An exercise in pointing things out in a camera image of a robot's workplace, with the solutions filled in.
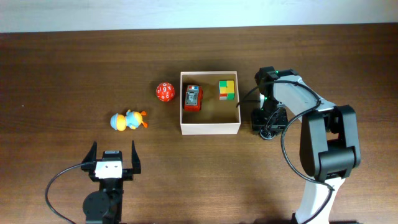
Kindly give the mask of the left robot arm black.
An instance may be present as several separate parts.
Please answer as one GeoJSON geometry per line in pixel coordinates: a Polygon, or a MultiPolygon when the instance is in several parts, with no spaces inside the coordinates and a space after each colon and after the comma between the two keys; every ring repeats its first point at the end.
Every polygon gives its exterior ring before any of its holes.
{"type": "Polygon", "coordinates": [[[135,144],[131,144],[131,168],[123,167],[121,151],[104,151],[101,159],[96,158],[97,143],[82,160],[82,171],[87,172],[93,182],[99,183],[99,190],[90,193],[83,202],[86,223],[121,223],[123,207],[123,184],[132,181],[141,173],[141,162],[135,144]]]}

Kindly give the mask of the multicolour puzzle cube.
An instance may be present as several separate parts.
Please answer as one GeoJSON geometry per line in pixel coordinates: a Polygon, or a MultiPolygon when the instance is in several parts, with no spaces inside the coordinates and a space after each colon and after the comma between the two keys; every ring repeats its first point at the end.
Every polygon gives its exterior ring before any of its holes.
{"type": "Polygon", "coordinates": [[[219,99],[233,100],[235,97],[234,80],[220,80],[219,81],[219,99]]]}

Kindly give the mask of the red toy fire truck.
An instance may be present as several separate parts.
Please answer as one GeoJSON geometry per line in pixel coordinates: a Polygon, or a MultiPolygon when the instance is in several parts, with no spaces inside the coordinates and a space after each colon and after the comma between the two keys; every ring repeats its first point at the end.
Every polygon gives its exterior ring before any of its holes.
{"type": "Polygon", "coordinates": [[[198,85],[188,85],[185,90],[185,101],[183,108],[186,111],[200,111],[203,90],[198,85]]]}

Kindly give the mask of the red letter ball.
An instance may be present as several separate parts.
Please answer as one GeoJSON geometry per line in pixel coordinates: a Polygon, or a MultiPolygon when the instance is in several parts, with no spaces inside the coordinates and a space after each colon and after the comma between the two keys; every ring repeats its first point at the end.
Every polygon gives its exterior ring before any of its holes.
{"type": "Polygon", "coordinates": [[[160,83],[156,88],[156,96],[160,101],[169,102],[175,98],[175,88],[169,82],[160,83]]]}

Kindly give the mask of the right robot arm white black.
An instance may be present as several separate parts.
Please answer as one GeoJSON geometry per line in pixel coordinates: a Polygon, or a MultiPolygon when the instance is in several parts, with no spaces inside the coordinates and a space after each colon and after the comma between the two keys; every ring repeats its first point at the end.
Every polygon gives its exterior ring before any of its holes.
{"type": "Polygon", "coordinates": [[[325,100],[307,86],[292,69],[263,67],[255,74],[259,108],[251,114],[252,130],[264,140],[280,136],[282,155],[287,157],[285,136],[296,120],[301,122],[299,172],[302,201],[292,214],[292,223],[328,223],[338,189],[361,162],[355,110],[325,100]]]}

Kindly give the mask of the small black round cap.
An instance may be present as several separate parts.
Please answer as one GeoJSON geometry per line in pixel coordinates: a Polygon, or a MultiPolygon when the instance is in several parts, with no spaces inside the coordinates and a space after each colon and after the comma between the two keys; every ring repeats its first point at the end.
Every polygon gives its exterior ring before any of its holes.
{"type": "Polygon", "coordinates": [[[262,129],[259,131],[259,135],[263,140],[272,140],[275,138],[275,133],[272,131],[266,131],[265,129],[262,129]]]}

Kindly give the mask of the blue orange duck toy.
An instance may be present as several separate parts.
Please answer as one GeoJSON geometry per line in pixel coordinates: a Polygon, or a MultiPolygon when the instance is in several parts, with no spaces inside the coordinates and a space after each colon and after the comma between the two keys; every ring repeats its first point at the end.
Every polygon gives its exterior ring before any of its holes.
{"type": "Polygon", "coordinates": [[[147,128],[148,124],[143,120],[146,115],[145,111],[131,110],[127,110],[125,115],[116,113],[111,117],[110,125],[117,131],[124,131],[126,128],[137,129],[140,126],[147,128]]]}

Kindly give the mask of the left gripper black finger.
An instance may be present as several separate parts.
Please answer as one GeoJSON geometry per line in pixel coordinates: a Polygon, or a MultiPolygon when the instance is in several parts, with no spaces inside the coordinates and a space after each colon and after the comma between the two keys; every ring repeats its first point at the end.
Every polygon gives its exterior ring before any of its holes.
{"type": "Polygon", "coordinates": [[[141,170],[141,160],[137,154],[134,141],[132,141],[131,145],[131,163],[133,170],[141,170]]]}
{"type": "Polygon", "coordinates": [[[89,150],[89,152],[87,153],[87,155],[85,156],[85,158],[82,160],[81,163],[94,162],[96,160],[96,152],[97,152],[97,142],[94,141],[91,146],[91,149],[89,150]]]}

